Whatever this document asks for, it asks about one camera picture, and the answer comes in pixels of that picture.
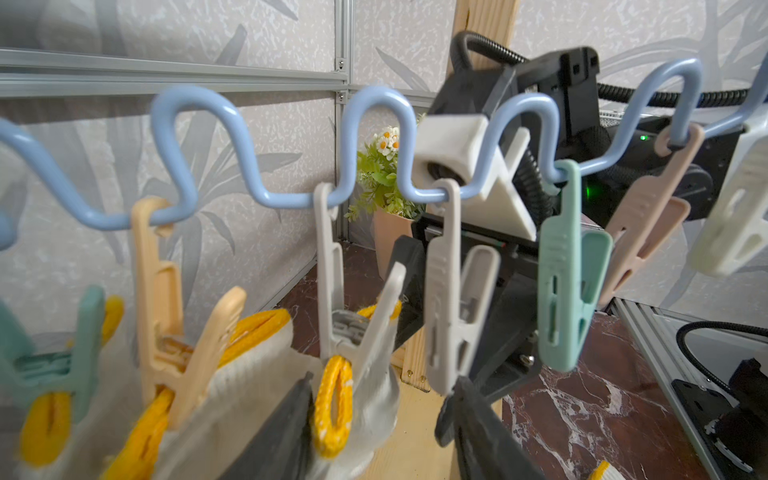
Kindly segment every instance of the marble floor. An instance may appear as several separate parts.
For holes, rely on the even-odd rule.
[[[345,303],[376,301],[372,250],[344,244]],[[316,268],[279,306],[293,315],[293,348],[319,354]],[[598,313],[578,367],[541,375],[505,398],[503,422],[548,480],[586,480],[602,460],[627,480],[706,480],[693,447],[621,321]]]

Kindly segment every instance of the leaf pattern wall panel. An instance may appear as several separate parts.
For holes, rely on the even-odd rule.
[[[0,46],[163,61],[214,63],[227,42],[241,38],[237,65],[332,71],[334,31],[333,0],[38,0],[0,5]]]
[[[590,45],[600,55],[598,80],[626,87],[665,61],[698,57],[705,90],[745,88],[768,51],[766,20],[764,0],[522,2],[511,48],[531,58]]]
[[[333,181],[328,117],[334,102],[327,94],[229,98],[248,123],[268,188],[312,191],[320,181]],[[69,117],[58,121],[51,118],[49,100],[4,101],[0,116],[22,123],[48,147],[83,195],[95,195],[108,212],[115,212],[129,210],[145,194],[175,201],[144,114],[147,101],[71,100],[66,102]],[[128,114],[108,117],[121,108]],[[246,193],[230,139],[212,115],[181,114],[177,137],[197,180],[200,202],[198,213],[177,224],[174,235],[161,244],[161,256],[180,264],[187,335],[196,338],[215,302],[232,286],[248,292],[246,313],[253,313],[288,283],[315,254],[314,221],[309,210],[277,212]],[[19,167],[13,154],[7,149],[0,154],[0,177],[14,179],[0,185],[0,205],[5,209],[12,201],[8,192],[18,191],[18,182],[26,189],[20,240],[0,255],[2,299],[32,334],[72,331],[79,296],[96,283],[126,299],[126,319],[132,322],[134,281],[127,234],[80,226],[34,174]]]
[[[455,0],[356,0],[353,83],[437,91]]]

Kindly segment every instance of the yellow sock trim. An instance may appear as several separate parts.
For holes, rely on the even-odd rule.
[[[400,300],[398,300],[397,303],[395,304],[395,310],[392,312],[392,315],[389,316],[389,319],[394,320],[397,317],[399,317],[400,310],[402,310],[402,303],[400,302]],[[357,310],[357,314],[362,315],[368,320],[370,320],[371,317],[373,316],[373,312],[375,311],[376,311],[376,305],[371,305],[371,306],[367,306],[366,308]]]
[[[149,480],[168,428],[168,410],[175,394],[162,389],[144,410],[120,454],[101,476],[105,480]]]
[[[219,368],[269,339],[289,320],[288,310],[280,309],[256,313],[239,321],[221,356]],[[168,411],[173,400],[174,393],[170,389],[158,393],[144,410],[121,452],[101,475],[101,480],[149,480],[160,453],[160,442],[168,428]]]
[[[336,421],[332,422],[334,390],[338,400]],[[352,364],[344,357],[336,355],[331,357],[323,371],[312,417],[312,439],[320,456],[337,456],[344,449],[351,428]]]
[[[67,445],[71,425],[72,399],[68,392],[39,396],[19,435],[22,459],[33,467],[51,464]]]
[[[605,472],[611,467],[611,464],[603,460],[600,465],[592,472],[592,475],[589,475],[588,480],[601,480],[603,478],[603,475],[605,475]]]
[[[125,305],[118,295],[110,295],[104,303],[104,323],[101,324],[101,346],[109,342],[120,326]]]

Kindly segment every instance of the metal bracket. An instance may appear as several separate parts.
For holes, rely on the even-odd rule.
[[[349,71],[349,60],[344,57],[336,57],[333,60],[333,70],[346,73]]]
[[[339,105],[346,105],[349,101],[349,90],[341,90],[336,92],[336,103]]]

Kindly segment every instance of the white daisy flower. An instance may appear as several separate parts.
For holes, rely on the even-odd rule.
[[[386,140],[388,145],[392,145],[392,142],[396,141],[397,137],[400,136],[400,128],[399,127],[387,127],[384,132],[380,135],[380,137],[383,137],[384,140]]]
[[[376,150],[378,150],[381,155],[387,157],[387,160],[391,160],[389,154],[392,153],[392,150],[389,148],[389,142],[385,137],[380,136],[376,138]]]

